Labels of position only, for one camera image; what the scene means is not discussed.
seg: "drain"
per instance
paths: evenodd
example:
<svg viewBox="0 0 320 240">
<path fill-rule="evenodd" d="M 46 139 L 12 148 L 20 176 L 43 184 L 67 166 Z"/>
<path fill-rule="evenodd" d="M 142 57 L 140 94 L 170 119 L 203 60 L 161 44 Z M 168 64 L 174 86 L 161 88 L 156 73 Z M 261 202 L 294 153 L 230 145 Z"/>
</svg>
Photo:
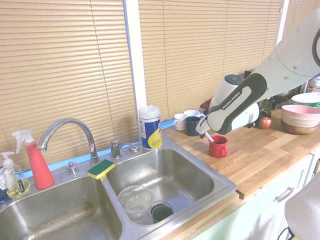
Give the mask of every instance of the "drain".
<svg viewBox="0 0 320 240">
<path fill-rule="evenodd" d="M 163 219 L 174 214 L 172 206 L 165 201 L 156 201 L 152 204 L 150 211 L 148 212 L 149 218 L 156 224 Z"/>
</svg>

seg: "beige blinds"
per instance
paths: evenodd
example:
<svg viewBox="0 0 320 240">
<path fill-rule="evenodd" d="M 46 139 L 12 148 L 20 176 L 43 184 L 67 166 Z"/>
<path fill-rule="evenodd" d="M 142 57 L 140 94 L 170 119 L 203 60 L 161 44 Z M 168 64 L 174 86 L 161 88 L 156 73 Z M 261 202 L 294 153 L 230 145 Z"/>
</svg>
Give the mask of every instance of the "beige blinds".
<svg viewBox="0 0 320 240">
<path fill-rule="evenodd" d="M 285 18 L 283 37 L 317 8 L 320 8 L 320 0 L 290 0 Z"/>
<path fill-rule="evenodd" d="M 137 141 L 138 127 L 122 0 L 0 2 L 0 151 L 13 131 L 38 141 L 54 122 L 83 121 L 97 150 Z M 89 153 L 83 131 L 66 124 L 43 153 L 53 163 Z M 25 147 L 12 156 L 29 169 Z"/>
<path fill-rule="evenodd" d="M 281 0 L 139 0 L 147 103 L 161 120 L 198 109 L 224 76 L 273 50 Z"/>
</svg>

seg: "pink bowl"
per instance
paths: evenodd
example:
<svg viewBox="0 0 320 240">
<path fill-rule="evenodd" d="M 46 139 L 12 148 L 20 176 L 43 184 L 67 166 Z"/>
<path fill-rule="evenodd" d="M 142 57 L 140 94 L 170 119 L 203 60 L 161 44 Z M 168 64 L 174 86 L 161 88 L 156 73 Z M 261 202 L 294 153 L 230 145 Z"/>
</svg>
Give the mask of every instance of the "pink bowl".
<svg viewBox="0 0 320 240">
<path fill-rule="evenodd" d="M 284 105 L 281 112 L 289 117 L 306 120 L 320 120 L 320 109 L 304 105 Z"/>
</svg>

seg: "wooden countertop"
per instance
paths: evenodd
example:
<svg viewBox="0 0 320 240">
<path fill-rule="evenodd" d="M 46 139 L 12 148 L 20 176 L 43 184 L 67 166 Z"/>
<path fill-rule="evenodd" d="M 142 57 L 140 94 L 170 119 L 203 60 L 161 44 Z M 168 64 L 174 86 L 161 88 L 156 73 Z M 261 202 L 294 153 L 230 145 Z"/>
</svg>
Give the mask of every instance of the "wooden countertop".
<svg viewBox="0 0 320 240">
<path fill-rule="evenodd" d="M 233 181 L 245 199 L 320 145 L 320 127 L 307 135 L 294 135 L 281 127 L 280 109 L 272 112 L 271 119 L 269 129 L 241 127 L 226 134 L 228 156 L 222 158 L 209 156 L 206 137 L 187 136 L 174 126 L 162 134 Z"/>
<path fill-rule="evenodd" d="M 206 137 L 187 136 L 185 131 L 177 131 L 174 126 L 162 130 L 164 136 L 233 181 L 238 194 L 234 192 L 161 240 L 194 238 L 254 198 L 265 186 L 320 146 L 320 127 L 307 135 L 294 135 L 281 127 L 280 109 L 272 111 L 271 119 L 269 129 L 241 127 L 226 134 L 228 156 L 224 158 L 209 156 Z"/>
</svg>

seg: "spoon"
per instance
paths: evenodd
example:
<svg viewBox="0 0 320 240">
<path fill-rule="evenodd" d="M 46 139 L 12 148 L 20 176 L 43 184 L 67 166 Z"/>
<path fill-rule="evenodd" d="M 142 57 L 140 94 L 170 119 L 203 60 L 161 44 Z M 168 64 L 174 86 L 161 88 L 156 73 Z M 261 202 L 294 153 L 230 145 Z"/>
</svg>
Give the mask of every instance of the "spoon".
<svg viewBox="0 0 320 240">
<path fill-rule="evenodd" d="M 210 136 L 210 134 L 206 131 L 205 136 L 209 139 L 210 142 L 214 143 L 215 141 L 213 140 L 213 138 Z"/>
</svg>

